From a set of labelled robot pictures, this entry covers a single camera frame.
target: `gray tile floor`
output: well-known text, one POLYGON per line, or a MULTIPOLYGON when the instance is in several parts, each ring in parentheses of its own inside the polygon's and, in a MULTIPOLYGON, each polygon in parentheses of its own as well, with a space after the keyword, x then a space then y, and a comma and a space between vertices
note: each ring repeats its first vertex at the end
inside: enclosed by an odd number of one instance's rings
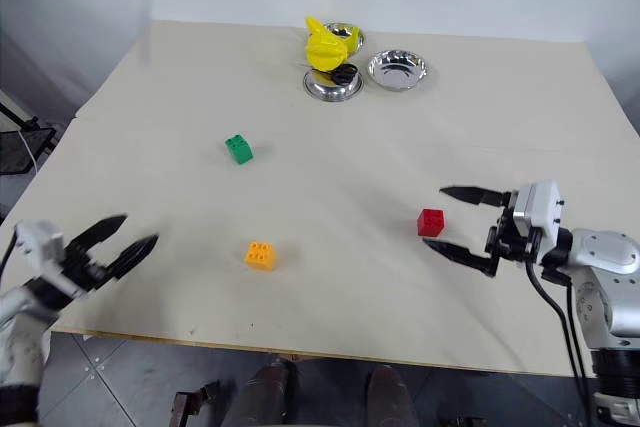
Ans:
MULTIPOLYGON (((275 354, 124 341, 54 333, 40 393, 45 427, 166 426, 176 391, 219 380, 233 392, 275 354)), ((374 363, 298 362, 292 421, 364 426, 365 387, 374 363)), ((490 426, 580 427, 571 379, 396 365, 423 426, 439 418, 476 416, 490 426)), ((215 426, 205 407, 188 426, 215 426)))

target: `red lego block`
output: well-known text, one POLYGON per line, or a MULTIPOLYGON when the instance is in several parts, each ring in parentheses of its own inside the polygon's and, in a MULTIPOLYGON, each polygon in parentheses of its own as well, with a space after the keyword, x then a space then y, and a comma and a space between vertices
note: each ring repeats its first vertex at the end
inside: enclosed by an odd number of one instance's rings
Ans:
POLYGON ((418 235, 420 237, 437 237, 444 229, 444 212, 424 209, 418 217, 418 235))

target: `green lego block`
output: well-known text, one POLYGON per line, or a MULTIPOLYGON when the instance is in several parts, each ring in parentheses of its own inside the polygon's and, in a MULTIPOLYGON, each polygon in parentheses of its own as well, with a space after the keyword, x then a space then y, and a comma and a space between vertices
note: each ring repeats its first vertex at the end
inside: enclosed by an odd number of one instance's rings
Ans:
POLYGON ((230 139, 227 139, 225 144, 238 164, 244 164, 245 162, 253 159, 251 147, 249 147, 249 144, 241 135, 234 135, 230 139))

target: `white table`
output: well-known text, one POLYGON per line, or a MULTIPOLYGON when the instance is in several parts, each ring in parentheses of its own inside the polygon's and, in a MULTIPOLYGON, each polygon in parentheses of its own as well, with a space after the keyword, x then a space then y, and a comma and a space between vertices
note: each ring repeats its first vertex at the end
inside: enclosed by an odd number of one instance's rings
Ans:
MULTIPOLYGON (((325 104, 302 89, 298 30, 162 22, 150 38, 151 61, 132 50, 0 228, 0 245, 22 218, 53 219, 71 238, 126 212, 96 249, 103 261, 160 233, 143 264, 57 329, 570 373, 557 318, 521 268, 503 262, 488 279, 452 264, 415 221, 442 208, 443 238, 481 252, 498 211, 438 188, 554 178, 563 225, 640 239, 640 144, 584 46, 369 34, 424 54, 435 75, 325 104), (237 132, 255 153, 242 166, 224 146, 237 132), (274 272, 243 263, 253 240, 275 246, 274 272)), ((29 275, 13 256, 3 289, 29 275)))

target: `stainless steel bowl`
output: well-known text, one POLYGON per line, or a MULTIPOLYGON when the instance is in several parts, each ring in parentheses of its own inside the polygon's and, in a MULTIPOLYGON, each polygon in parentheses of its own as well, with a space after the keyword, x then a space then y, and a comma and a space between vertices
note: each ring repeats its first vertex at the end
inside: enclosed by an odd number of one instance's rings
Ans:
POLYGON ((396 92, 415 87, 427 75, 422 57, 407 50, 378 52, 369 61, 369 76, 385 89, 396 92))
POLYGON ((342 102, 360 92, 362 75, 358 72, 350 84, 337 85, 331 80, 329 74, 311 69, 304 75, 303 83, 305 90, 311 97, 325 102, 342 102))
MULTIPOLYGON (((334 35, 337 35, 341 39, 348 39, 351 37, 351 33, 353 32, 353 28, 355 25, 347 24, 344 22, 329 22, 328 24, 324 24, 324 26, 334 35)), ((364 45, 364 34, 362 30, 358 29, 358 43, 356 50, 352 52, 349 56, 357 54, 362 46, 364 45)))

